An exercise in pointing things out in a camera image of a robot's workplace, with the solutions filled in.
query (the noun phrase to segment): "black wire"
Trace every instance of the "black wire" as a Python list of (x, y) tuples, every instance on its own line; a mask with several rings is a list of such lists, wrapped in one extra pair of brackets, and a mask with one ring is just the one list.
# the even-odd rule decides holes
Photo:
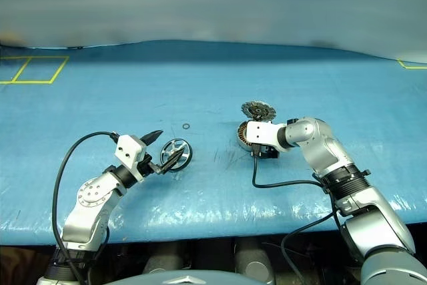
[(332, 212), (332, 213), (326, 215), (325, 217), (320, 218), (319, 220), (316, 220), (315, 222), (312, 222), (310, 224), (302, 226), (301, 228), (298, 228), (297, 230), (294, 230), (293, 232), (291, 232), (288, 235), (286, 235), (285, 237), (283, 237), (282, 242), (280, 243), (280, 249), (282, 250), (283, 257), (285, 258), (285, 260), (289, 264), (289, 266), (291, 266), (291, 269), (295, 272), (295, 274), (298, 276), (298, 278), (300, 279), (300, 281), (301, 281), (301, 283), (303, 285), (306, 285), (307, 283), (304, 280), (304, 277), (302, 276), (302, 274), (301, 274), (300, 270), (298, 269), (298, 267), (296, 267), (296, 265), (292, 262), (292, 260), (288, 256), (288, 253), (286, 252), (286, 248), (285, 248), (285, 243), (293, 235), (295, 235), (295, 234), (297, 234), (299, 232), (302, 232), (303, 230), (306, 230), (306, 229), (308, 229), (310, 227), (313, 227), (313, 226), (315, 226), (317, 224), (320, 224), (320, 223), (324, 222), (325, 220), (330, 219), (333, 215), (334, 215), (334, 213)]
[(58, 243), (59, 248), (61, 249), (63, 255), (67, 259), (67, 262), (69, 264), (69, 267), (73, 271), (74, 276), (79, 281), (80, 285), (85, 285), (85, 280), (83, 276), (80, 274), (79, 270), (75, 267), (69, 252), (67, 251), (67, 248), (65, 248), (64, 243), (62, 242), (61, 236), (59, 235), (58, 225), (57, 225), (57, 205), (58, 205), (58, 193), (59, 193), (59, 184), (61, 183), (62, 174), (65, 169), (65, 165), (67, 165), (67, 162), (71, 156), (71, 154), (74, 152), (75, 148), (77, 148), (78, 145), (80, 145), (83, 141), (86, 139), (97, 136), (97, 135), (108, 135), (112, 136), (113, 133), (110, 133), (108, 131), (97, 131), (95, 133), (90, 133), (89, 135), (83, 136), (79, 140), (77, 140), (71, 148), (68, 150), (68, 152), (65, 154), (64, 159), (61, 163), (61, 166), (59, 167), (58, 175), (56, 177), (55, 181), (55, 187), (53, 189), (53, 200), (52, 200), (52, 229), (53, 229), (53, 235), (55, 236), (56, 242)]
[(298, 184), (310, 184), (310, 185), (315, 185), (323, 188), (323, 185), (321, 183), (315, 182), (313, 180), (290, 180), (288, 182), (282, 182), (282, 183), (259, 185), (255, 182), (257, 167), (258, 167), (258, 158), (254, 157), (254, 174), (252, 175), (252, 185), (254, 185), (254, 187), (256, 188), (275, 188), (275, 187), (298, 185)]
[(99, 257), (101, 256), (101, 254), (102, 254), (102, 252), (104, 251), (104, 249), (105, 249), (105, 247), (107, 247), (107, 243), (108, 243), (108, 240), (109, 240), (109, 228), (108, 228), (108, 226), (107, 226), (107, 229), (106, 229), (106, 231), (105, 231), (107, 234), (105, 235), (105, 240), (104, 240), (104, 243), (102, 243), (102, 245), (101, 245), (101, 247), (98, 249), (98, 252), (96, 253), (96, 255), (95, 255), (95, 258), (94, 258), (94, 260), (95, 260), (95, 262), (99, 259)]
[[(321, 187), (322, 189), (324, 189), (324, 186), (319, 183), (319, 182), (315, 182), (312, 180), (291, 180), (289, 182), (282, 182), (282, 183), (275, 183), (275, 184), (266, 184), (266, 185), (259, 185), (256, 183), (256, 172), (257, 172), (257, 168), (258, 168), (258, 158), (254, 157), (254, 173), (252, 175), (252, 185), (256, 188), (275, 188), (275, 187), (282, 187), (282, 186), (290, 186), (290, 185), (297, 185), (297, 184), (311, 184), (311, 185), (315, 185), (318, 187)], [(301, 228), (298, 228), (297, 230), (294, 230), (293, 232), (291, 232), (290, 234), (286, 235), (283, 239), (282, 242), (280, 244), (280, 249), (282, 251), (282, 254), (286, 260), (286, 262), (289, 264), (289, 266), (291, 267), (291, 269), (295, 272), (295, 274), (297, 274), (298, 278), (300, 279), (301, 283), (303, 285), (306, 285), (304, 277), (302, 276), (301, 272), (298, 270), (298, 267), (296, 267), (296, 265), (292, 262), (292, 260), (290, 259), (290, 257), (288, 256), (288, 254), (286, 253), (286, 250), (288, 250), (287, 248), (285, 248), (285, 242), (286, 240), (288, 240), (291, 236), (302, 232), (303, 230), (306, 230), (312, 226), (315, 226), (317, 224), (320, 224), (322, 222), (324, 222), (325, 220), (328, 220), (329, 218), (331, 218), (332, 216), (334, 217), (335, 220), (335, 224), (337, 225), (338, 229), (341, 230), (341, 224), (340, 221), (338, 219), (338, 216), (336, 214), (337, 212), (337, 208), (335, 205), (335, 199), (333, 197), (333, 195), (329, 193), (329, 197), (331, 199), (331, 207), (332, 207), (332, 213), (328, 214), (327, 216), (316, 220), (315, 222), (312, 222), (308, 225), (305, 225)]]
[(89, 267), (89, 269), (87, 270), (87, 285), (92, 285), (92, 268), (93, 266), (96, 264), (96, 262), (98, 261), (99, 257), (101, 256), (102, 252), (104, 251), (105, 247), (107, 247), (107, 243), (109, 240), (109, 228), (107, 226), (106, 229), (106, 235), (105, 235), (105, 240), (104, 243), (102, 243), (101, 247), (98, 249), (94, 259), (93, 259), (93, 265)]
[(329, 197), (331, 198), (332, 213), (334, 214), (334, 221), (335, 221), (336, 227), (341, 232), (341, 223), (340, 223), (340, 220), (338, 219), (338, 216), (336, 214), (338, 209), (335, 205), (335, 198), (333, 197), (332, 193), (329, 193)]
[[(280, 245), (273, 244), (273, 243), (269, 243), (269, 242), (262, 242), (261, 244), (270, 245), (270, 246), (274, 246), (274, 247), (277, 247), (277, 248), (282, 248)], [(298, 251), (296, 251), (296, 250), (292, 250), (292, 249), (290, 249), (290, 248), (288, 248), (288, 247), (286, 248), (286, 250), (287, 250), (288, 252), (291, 252), (291, 253), (294, 253), (294, 254), (297, 254), (297, 255), (300, 255), (300, 256), (303, 256), (303, 257), (307, 257), (307, 258), (309, 258), (309, 257), (310, 257), (310, 255), (300, 253), (300, 252), (298, 252)]]

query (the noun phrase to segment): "white wall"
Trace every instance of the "white wall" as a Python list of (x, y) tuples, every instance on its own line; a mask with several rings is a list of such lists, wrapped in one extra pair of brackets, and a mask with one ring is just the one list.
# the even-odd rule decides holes
[(320, 45), (427, 63), (427, 0), (0, 0), (0, 41)]

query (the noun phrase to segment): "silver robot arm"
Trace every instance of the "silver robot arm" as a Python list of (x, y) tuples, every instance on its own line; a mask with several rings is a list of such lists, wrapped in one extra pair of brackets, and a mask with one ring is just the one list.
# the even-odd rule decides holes
[[(151, 162), (147, 145), (155, 141), (162, 131), (153, 131), (141, 139), (121, 135), (117, 140), (115, 156), (119, 167), (110, 166), (98, 178), (85, 182), (77, 192), (74, 209), (65, 221), (61, 239), (77, 270), (84, 274), (100, 249), (111, 212), (126, 195), (127, 189), (152, 173), (164, 174), (180, 159), (183, 150), (177, 150), (162, 165)], [(37, 285), (78, 284), (73, 271), (57, 248), (51, 263)]]
[(341, 226), (355, 259), (363, 262), (361, 284), (427, 284), (427, 269), (415, 254), (412, 236), (384, 196), (366, 180), (322, 120), (303, 117), (287, 124), (249, 121), (247, 141), (273, 146), (284, 152), (300, 147), (335, 199), (342, 216), (352, 216)]

